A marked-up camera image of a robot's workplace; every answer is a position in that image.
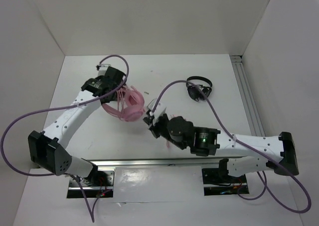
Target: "pink plastic object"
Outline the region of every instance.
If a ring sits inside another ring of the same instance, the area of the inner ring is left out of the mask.
[[[140,119],[145,112],[144,97],[136,88],[133,86],[131,88],[124,86],[117,91],[117,110],[107,104],[102,104],[103,109],[108,114],[118,117],[122,121],[137,121]]]

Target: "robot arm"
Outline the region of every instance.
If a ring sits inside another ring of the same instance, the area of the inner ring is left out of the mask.
[[[190,153],[198,156],[242,156],[242,158],[222,159],[219,162],[221,176],[239,177],[262,170],[274,170],[276,174],[286,175],[265,157],[236,143],[234,139],[262,151],[293,175],[298,175],[296,152],[290,133],[282,132],[279,136],[272,137],[233,134],[234,139],[232,139],[222,130],[194,126],[192,122],[184,120],[181,116],[169,120],[165,114],[166,107],[161,103],[153,113],[155,102],[156,99],[148,105],[148,116],[144,118],[155,138],[162,136],[182,150],[190,147]]]
[[[33,162],[57,176],[62,174],[80,176],[89,185],[99,184],[99,178],[104,178],[105,173],[98,171],[98,167],[93,163],[71,156],[66,147],[77,129],[101,104],[116,100],[116,94],[113,94],[94,101],[118,86],[125,74],[111,66],[101,67],[99,73],[101,72],[104,74],[89,79],[82,86],[82,91],[72,103],[77,107],[67,109],[42,132],[33,131],[28,137]]]

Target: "purple cable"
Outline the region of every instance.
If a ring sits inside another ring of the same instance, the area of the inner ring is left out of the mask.
[[[81,190],[81,193],[82,193],[83,198],[84,198],[84,201],[85,201],[85,204],[86,204],[86,206],[87,206],[87,208],[88,208],[88,211],[89,211],[89,214],[90,214],[90,216],[91,216],[91,220],[92,220],[92,222],[94,223],[94,221],[95,221],[95,219],[94,219],[94,208],[95,208],[95,205],[96,205],[97,201],[99,200],[99,198],[96,198],[96,199],[95,199],[95,201],[94,201],[94,203],[93,203],[93,207],[92,207],[92,209],[91,209],[91,207],[90,207],[90,205],[89,205],[88,198],[86,197],[85,191],[84,191],[84,189],[83,189],[83,187],[82,187],[82,185],[81,185],[80,177],[78,177],[78,176],[75,177],[74,175],[70,175],[70,177],[71,177],[73,180],[75,180],[76,183],[79,185],[80,190]],[[105,191],[102,192],[102,194],[105,194],[105,193],[108,192],[108,191],[110,191],[110,190],[105,190]]]
[[[304,208],[303,210],[294,210],[294,209],[291,209],[289,207],[287,207],[286,205],[284,205],[283,203],[281,203],[277,198],[276,196],[270,191],[270,189],[268,188],[268,186],[265,184],[265,181],[261,178],[262,182],[264,183],[265,187],[267,188],[267,190],[269,191],[270,195],[274,198],[274,200],[279,203],[282,207],[284,207],[285,209],[293,212],[293,213],[298,213],[298,214],[303,214],[303,213],[306,213],[310,210],[311,208],[311,205],[312,205],[312,202],[311,202],[311,197],[308,193],[308,191],[306,190],[306,188],[303,186],[303,184],[292,174],[290,173],[289,170],[287,170],[284,166],[282,166],[281,164],[279,164],[278,162],[276,162],[274,159],[272,159],[271,157],[269,157],[268,155],[266,155],[265,153],[259,151],[259,150],[256,150],[255,148],[253,148],[252,146],[240,141],[240,140],[237,140],[237,139],[234,139],[233,138],[233,135],[226,129],[226,127],[223,125],[223,123],[221,122],[219,116],[217,115],[217,112],[215,111],[215,108],[213,107],[213,105],[211,104],[210,100],[207,98],[207,96],[203,93],[203,91],[197,86],[195,85],[194,83],[191,83],[189,81],[186,81],[186,80],[178,80],[178,81],[174,81],[170,84],[168,84],[164,89],[163,91],[160,93],[153,109],[152,109],[152,112],[155,111],[156,107],[158,106],[159,102],[160,102],[160,99],[162,98],[164,92],[172,85],[176,84],[176,83],[189,83],[190,85],[194,86],[201,94],[202,96],[205,98],[205,100],[207,101],[208,105],[210,106],[211,110],[213,111],[219,125],[221,126],[221,128],[224,130],[224,132],[226,132],[226,134],[233,140],[235,140],[236,142],[238,142],[239,144],[247,147],[248,149],[260,154],[261,156],[265,157],[266,159],[268,159],[269,161],[273,162],[276,166],[278,166],[279,168],[281,168],[282,170],[284,170],[287,175],[289,175],[299,186],[300,188],[303,190],[303,192],[305,193],[306,195],[306,198],[307,198],[307,201],[308,201],[308,205],[306,208]]]
[[[259,199],[260,197],[262,197],[262,196],[264,195],[264,193],[265,193],[265,191],[266,191],[267,177],[266,177],[265,171],[262,171],[262,172],[263,172],[263,174],[264,174],[265,183],[264,183],[264,189],[263,189],[263,191],[260,193],[260,195],[258,195],[258,196],[256,196],[256,197],[253,197],[253,198],[246,198],[246,197],[244,197],[244,196],[242,196],[242,195],[240,194],[240,191],[244,188],[244,186],[242,186],[242,187],[240,187],[240,188],[237,190],[237,194],[238,194],[238,196],[239,196],[240,198],[242,198],[242,199],[244,199],[244,200],[249,200],[249,201],[251,201],[251,200],[257,200],[257,199]]]
[[[127,61],[125,60],[125,58],[123,58],[122,56],[120,55],[117,55],[117,54],[113,54],[113,55],[109,55],[107,57],[105,57],[104,59],[102,59],[100,61],[100,64],[108,59],[108,58],[111,58],[111,57],[118,57],[120,59],[122,59],[126,65],[126,68],[127,68],[127,72],[126,72],[126,76],[124,78],[124,80],[121,82],[121,84],[119,84],[116,88],[114,88],[113,90],[111,90],[110,92],[98,97],[98,98],[95,98],[95,99],[92,99],[92,100],[89,100],[89,101],[86,101],[86,102],[82,102],[79,104],[79,106],[81,105],[84,105],[84,104],[88,104],[88,103],[91,103],[91,102],[94,102],[94,101],[98,101],[100,99],[103,99],[111,94],[113,94],[114,92],[116,92],[118,89],[120,89],[127,81],[127,78],[129,76],[129,64],[127,63]],[[2,137],[1,137],[1,141],[0,141],[0,151],[1,151],[1,156],[3,157],[3,160],[5,161],[5,163],[12,169],[14,170],[15,172],[19,173],[19,174],[22,174],[22,175],[26,175],[26,176],[49,176],[49,175],[53,175],[53,174],[30,174],[30,173],[26,173],[26,172],[23,172],[23,171],[20,171],[18,170],[17,168],[15,168],[7,159],[5,153],[4,153],[4,149],[3,149],[3,143],[4,143],[4,138],[5,136],[7,135],[8,131],[11,129],[11,127],[17,123],[17,121],[27,117],[27,116],[30,116],[30,115],[34,115],[34,114],[38,114],[38,113],[45,113],[45,112],[52,112],[52,111],[58,111],[58,110],[66,110],[66,109],[71,109],[71,108],[76,108],[77,105],[70,105],[70,106],[66,106],[66,107],[59,107],[59,108],[50,108],[50,109],[43,109],[43,110],[38,110],[38,111],[34,111],[34,112],[31,112],[31,113],[27,113],[27,114],[24,114],[20,117],[18,117],[17,119],[15,119],[13,122],[10,123],[10,125],[5,129]]]

